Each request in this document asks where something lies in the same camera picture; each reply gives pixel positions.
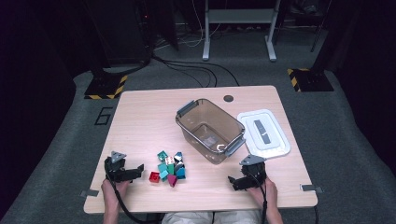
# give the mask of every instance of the dark background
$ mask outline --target dark background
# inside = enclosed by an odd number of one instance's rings
[[[0,217],[18,196],[61,125],[75,95],[73,78],[93,66],[111,66],[102,37],[84,4],[78,0],[0,3]],[[321,64],[338,59],[332,70],[344,89],[355,121],[394,174],[395,5],[390,0],[333,1],[327,27],[329,36],[332,31],[337,32],[326,40],[331,49],[324,48],[319,54]],[[345,23],[353,29],[338,32]],[[155,22],[151,25],[155,34]],[[134,38],[141,38],[141,33],[136,33],[139,35]],[[169,42],[175,41],[174,36],[168,37]]]

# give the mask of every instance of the colored block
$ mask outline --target colored block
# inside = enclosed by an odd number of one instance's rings
[[[175,165],[169,164],[167,171],[168,171],[169,175],[174,175],[175,174]]]
[[[157,154],[157,157],[160,161],[165,161],[165,158],[168,157],[168,154],[166,154],[165,151],[162,151],[160,153]]]
[[[166,163],[166,165],[175,164],[175,159],[173,157],[166,157],[165,163]]]
[[[160,171],[160,173],[167,169],[168,169],[168,167],[166,166],[166,164],[164,162],[158,165],[158,170]]]
[[[177,179],[185,179],[186,178],[186,170],[184,167],[181,167],[176,171]]]
[[[164,170],[164,171],[162,171],[162,172],[160,173],[160,179],[161,179],[162,181],[165,181],[166,177],[168,177],[168,172],[167,172],[166,170]]]
[[[152,183],[158,183],[160,182],[160,173],[158,172],[151,172],[151,174],[149,175],[149,182]]]
[[[175,158],[175,161],[176,161],[176,162],[179,162],[179,161],[183,160],[183,155],[181,154],[181,152],[178,152],[178,153],[174,156],[174,158]]]
[[[178,169],[180,169],[181,167],[185,167],[184,163],[182,161],[178,162],[175,164],[175,172],[178,171]]]
[[[175,175],[168,175],[169,185],[173,188],[177,182],[177,178]]]

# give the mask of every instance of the wooden table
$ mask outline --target wooden table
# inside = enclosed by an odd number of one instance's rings
[[[225,95],[233,96],[233,101],[225,102]],[[127,155],[125,169],[145,165],[142,177],[129,185],[124,199],[133,213],[257,209],[258,205],[248,193],[234,191],[227,178],[243,176],[239,162],[248,155],[246,146],[242,145],[230,158],[214,165],[184,139],[176,124],[176,112],[187,102],[199,98],[210,100],[235,118],[242,112],[271,110],[291,146],[287,156],[265,162],[266,172],[278,189],[278,206],[311,207],[317,204],[314,191],[300,190],[300,184],[309,185],[311,180],[276,88],[251,86],[124,92],[91,184],[91,189],[99,190],[99,194],[87,197],[84,211],[104,213],[101,191],[105,178],[104,161],[113,150]],[[158,171],[157,154],[163,150],[168,155],[183,153],[186,179],[178,180],[174,188],[167,182],[149,182],[150,173]]]

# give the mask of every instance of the wire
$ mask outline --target wire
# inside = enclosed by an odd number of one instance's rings
[[[196,79],[196,78],[193,77],[192,75],[190,75],[190,74],[188,74],[188,73],[185,72],[185,71],[188,71],[188,70],[176,69],[176,68],[172,67],[171,64],[167,64],[167,63],[165,63],[165,65],[166,65],[168,68],[170,68],[170,69],[174,69],[174,70],[176,70],[176,71],[178,71],[178,72],[180,72],[180,73],[183,73],[183,74],[186,75],[186,76],[189,76],[189,77],[193,78],[193,79],[201,86],[201,88],[204,87],[204,86],[201,84],[201,82],[198,81],[198,79]],[[207,83],[206,87],[209,86],[209,83],[210,83],[210,75],[209,75],[209,82]]]
[[[318,207],[315,205],[314,206],[315,210],[315,224],[319,224],[319,213],[318,213]]]
[[[200,20],[199,20],[197,10],[195,9],[194,0],[191,0],[191,2],[192,2],[192,7],[194,8],[195,17],[196,17],[197,20],[198,20],[199,28],[200,28],[200,30],[201,30],[201,38],[199,39],[198,43],[196,43],[195,45],[188,45],[187,42],[183,42],[183,43],[184,43],[185,45],[187,45],[188,47],[193,48],[193,47],[198,46],[198,45],[201,43],[201,41],[204,39],[204,30],[202,29],[202,24],[201,24],[201,22],[200,22]]]
[[[260,184],[259,180],[251,174],[249,171],[247,173],[253,177],[253,179],[256,181],[257,185],[260,187],[260,190],[262,191],[262,197],[264,198],[264,202],[262,203],[262,224],[265,223],[265,218],[266,218],[266,211],[267,211],[267,195],[265,192],[267,191],[265,181],[263,182],[265,190],[262,188],[262,184]]]
[[[177,64],[177,63],[175,63],[175,62],[173,62],[173,61],[167,61],[167,60],[164,60],[164,59],[162,59],[162,58],[160,58],[160,57],[158,57],[158,56],[155,56],[155,55],[153,55],[152,58],[153,58],[154,60],[157,60],[158,62],[161,62],[161,63],[164,63],[164,64],[170,64],[170,65],[173,65],[173,66],[187,67],[187,68],[195,68],[195,69],[202,69],[202,70],[204,70],[204,71],[206,71],[206,72],[209,72],[209,73],[214,77],[214,79],[215,79],[214,87],[217,87],[217,86],[218,86],[218,78],[216,77],[215,73],[214,73],[212,70],[208,69],[208,68],[200,67],[200,66],[192,66],[192,65]]]
[[[106,179],[108,179],[108,182],[110,182],[111,187],[113,187],[114,193],[116,194],[116,197],[117,197],[117,199],[119,200],[120,206],[121,206],[123,212],[125,213],[125,215],[126,215],[128,218],[130,218],[131,220],[133,220],[133,221],[135,221],[135,222],[137,222],[137,223],[139,223],[139,224],[149,224],[149,223],[158,223],[158,222],[160,222],[160,221],[161,221],[160,219],[159,219],[159,220],[152,220],[152,221],[142,221],[142,220],[139,220],[139,219],[137,219],[136,217],[134,217],[134,216],[129,212],[128,208],[125,206],[125,204],[124,204],[124,202],[123,202],[123,200],[122,200],[122,198],[121,198],[121,196],[120,196],[119,191],[117,190],[116,184],[115,184],[114,181],[111,180],[111,178],[110,178],[110,175],[109,175],[109,173],[108,173],[108,167],[107,167],[107,166],[108,166],[108,164],[107,164],[108,161],[109,161],[109,159],[106,159],[106,160],[105,160]]]
[[[170,60],[165,60],[165,59],[161,59],[161,60],[163,60],[163,61],[166,62],[166,63],[192,63],[192,62],[170,61]],[[225,67],[223,67],[223,66],[221,66],[221,65],[219,65],[219,64],[215,64],[215,63],[197,63],[197,64],[212,65],[212,66],[216,66],[216,67],[219,67],[219,68],[225,70],[227,73],[229,73],[229,74],[233,77],[233,80],[235,81],[236,85],[237,85],[237,86],[240,86],[238,80],[236,79],[236,77],[235,77],[235,76],[233,75],[233,73],[232,73],[230,70],[228,70],[227,68],[225,68]]]

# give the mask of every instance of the black cable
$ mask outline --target black cable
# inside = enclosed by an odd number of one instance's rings
[[[153,59],[154,59],[154,60],[157,60],[157,61],[160,62],[160,63],[165,64],[165,65],[166,65],[168,68],[170,68],[170,69],[176,70],[176,71],[178,71],[178,72],[180,72],[180,73],[183,73],[183,74],[186,75],[186,76],[189,76],[189,77],[193,78],[193,79],[201,86],[201,88],[204,87],[204,86],[201,84],[201,82],[198,81],[198,79],[196,79],[194,76],[192,76],[192,75],[190,75],[190,74],[184,72],[184,71],[187,71],[187,70],[176,69],[176,68],[172,67],[172,66],[171,66],[172,64],[170,64],[170,63],[165,63],[165,62],[163,62],[162,60],[157,59],[157,58],[153,58]],[[208,74],[208,77],[209,77],[209,81],[208,81],[208,83],[206,84],[205,87],[208,87],[209,84],[210,84],[210,74],[209,74],[209,73],[207,73],[207,74]]]
[[[165,63],[165,65],[166,65],[168,68],[170,68],[170,69],[173,69],[173,70],[175,70],[175,71],[178,71],[178,72],[180,72],[180,73],[183,73],[183,74],[186,75],[186,76],[191,77],[192,79],[194,79],[194,80],[200,85],[201,88],[204,87],[204,86],[202,85],[202,83],[198,81],[198,79],[196,79],[194,76],[192,76],[192,75],[188,74],[187,72],[185,72],[185,71],[194,71],[194,69],[191,69],[191,70],[187,70],[187,69],[186,69],[186,70],[181,70],[181,69],[177,69],[177,68],[172,67],[171,64]],[[209,84],[210,84],[210,74],[208,74],[208,75],[209,75],[209,81],[208,81],[208,83],[206,84],[205,87],[208,87]]]
[[[318,207],[315,205],[314,206],[315,210],[315,224],[319,224],[319,213],[318,213]]]
[[[266,219],[266,212],[267,212],[267,195],[266,195],[266,185],[264,182],[264,186],[265,186],[265,190],[262,188],[262,184],[260,184],[259,180],[250,172],[247,171],[247,173],[253,177],[253,179],[256,181],[257,185],[260,187],[260,190],[262,191],[262,197],[264,198],[264,202],[262,203],[262,224],[265,223],[265,219]]]
[[[170,61],[170,60],[165,60],[165,59],[161,59],[161,60],[163,60],[164,62],[167,62],[167,63],[192,63],[192,62]],[[233,75],[233,73],[230,70],[228,70],[227,68],[225,68],[224,66],[221,66],[221,65],[216,64],[216,63],[197,63],[197,64],[212,65],[212,66],[216,66],[216,67],[219,67],[219,68],[225,70],[226,72],[228,72],[233,77],[233,80],[235,81],[236,85],[240,86],[238,80]]]
[[[199,67],[199,66],[181,65],[181,64],[175,64],[175,63],[167,63],[167,64],[171,64],[171,65],[173,65],[173,66],[179,66],[179,67],[197,68],[198,70],[199,70],[199,69],[203,69],[203,70],[205,70],[206,72],[209,72],[210,74],[212,74],[213,78],[215,79],[215,85],[214,85],[214,87],[217,87],[217,86],[218,86],[218,78],[216,77],[215,73],[214,73],[212,70],[208,69],[208,68]]]
[[[139,224],[158,223],[158,222],[162,221],[161,219],[159,219],[159,220],[152,220],[152,221],[150,221],[150,220],[149,220],[149,221],[142,221],[142,220],[137,219],[136,217],[134,217],[134,215],[132,215],[132,213],[129,212],[128,208],[125,206],[125,204],[124,204],[124,202],[123,202],[123,200],[122,200],[122,198],[121,198],[121,196],[120,196],[119,191],[117,190],[116,184],[114,183],[114,181],[112,181],[112,180],[110,179],[110,175],[108,174],[107,161],[108,161],[108,159],[106,159],[106,161],[105,161],[106,179],[108,179],[108,182],[110,182],[111,187],[113,187],[114,193],[116,194],[116,197],[117,197],[117,199],[119,200],[120,206],[121,206],[123,212],[125,213],[125,215],[126,215],[128,218],[130,218],[131,220],[133,220],[133,221],[135,221],[135,222],[137,222],[137,223],[139,223]]]
[[[188,67],[188,68],[196,68],[196,69],[206,70],[207,72],[209,72],[210,74],[212,74],[212,76],[213,76],[214,79],[215,79],[215,85],[214,85],[214,87],[217,87],[217,86],[218,86],[218,78],[216,77],[215,73],[214,73],[212,70],[208,69],[208,68],[200,67],[200,66],[192,66],[192,65],[177,64],[177,63],[173,63],[172,61],[164,60],[164,59],[162,59],[162,58],[160,58],[160,57],[158,57],[158,56],[155,56],[155,55],[153,55],[152,58],[153,58],[154,60],[157,60],[158,62],[165,63],[165,64],[171,64],[171,65],[173,65],[173,66]]]

